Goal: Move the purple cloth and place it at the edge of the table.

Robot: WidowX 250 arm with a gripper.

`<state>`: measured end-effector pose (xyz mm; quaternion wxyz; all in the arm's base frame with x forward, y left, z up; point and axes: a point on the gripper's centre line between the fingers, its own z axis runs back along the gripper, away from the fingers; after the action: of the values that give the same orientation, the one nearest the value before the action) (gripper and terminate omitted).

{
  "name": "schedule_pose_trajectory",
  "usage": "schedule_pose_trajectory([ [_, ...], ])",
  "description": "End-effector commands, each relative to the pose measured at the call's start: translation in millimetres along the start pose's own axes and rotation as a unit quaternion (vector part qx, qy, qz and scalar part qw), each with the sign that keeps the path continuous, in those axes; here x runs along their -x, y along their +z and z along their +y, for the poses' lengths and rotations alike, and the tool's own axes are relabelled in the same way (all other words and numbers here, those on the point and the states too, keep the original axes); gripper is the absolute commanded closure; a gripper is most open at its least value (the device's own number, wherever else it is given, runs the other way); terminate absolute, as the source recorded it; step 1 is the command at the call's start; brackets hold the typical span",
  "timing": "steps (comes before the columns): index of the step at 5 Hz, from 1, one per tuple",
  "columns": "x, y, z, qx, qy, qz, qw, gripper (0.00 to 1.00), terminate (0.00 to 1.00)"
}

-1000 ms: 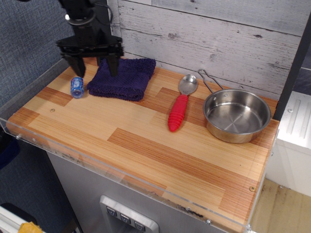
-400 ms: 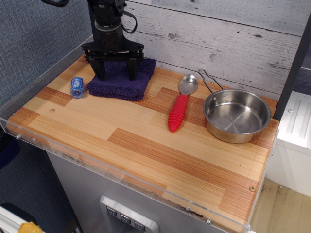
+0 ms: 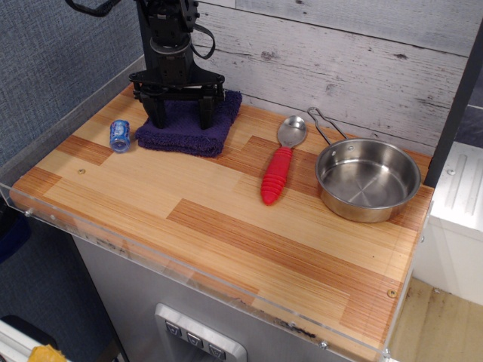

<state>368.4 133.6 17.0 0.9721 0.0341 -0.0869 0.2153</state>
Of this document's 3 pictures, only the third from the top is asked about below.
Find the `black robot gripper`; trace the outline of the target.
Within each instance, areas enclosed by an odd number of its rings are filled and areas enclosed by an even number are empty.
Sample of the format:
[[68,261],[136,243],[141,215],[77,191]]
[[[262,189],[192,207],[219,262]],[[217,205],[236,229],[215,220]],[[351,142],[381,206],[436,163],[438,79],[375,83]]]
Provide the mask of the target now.
[[134,97],[141,101],[153,126],[165,126],[163,100],[198,100],[200,128],[211,126],[214,100],[225,98],[225,78],[200,68],[194,61],[190,36],[181,38],[174,46],[162,45],[153,37],[147,42],[146,69],[129,75],[134,85]]

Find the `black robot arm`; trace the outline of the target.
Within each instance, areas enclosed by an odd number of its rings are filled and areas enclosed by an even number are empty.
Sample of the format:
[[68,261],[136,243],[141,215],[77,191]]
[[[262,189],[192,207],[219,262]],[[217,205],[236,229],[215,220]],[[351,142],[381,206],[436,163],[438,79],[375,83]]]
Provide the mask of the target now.
[[200,128],[209,128],[216,104],[224,100],[225,77],[195,63],[195,57],[210,58],[216,47],[202,56],[192,44],[195,30],[213,36],[196,23],[198,2],[139,1],[137,10],[146,69],[129,75],[135,99],[157,128],[166,124],[167,100],[196,101]]

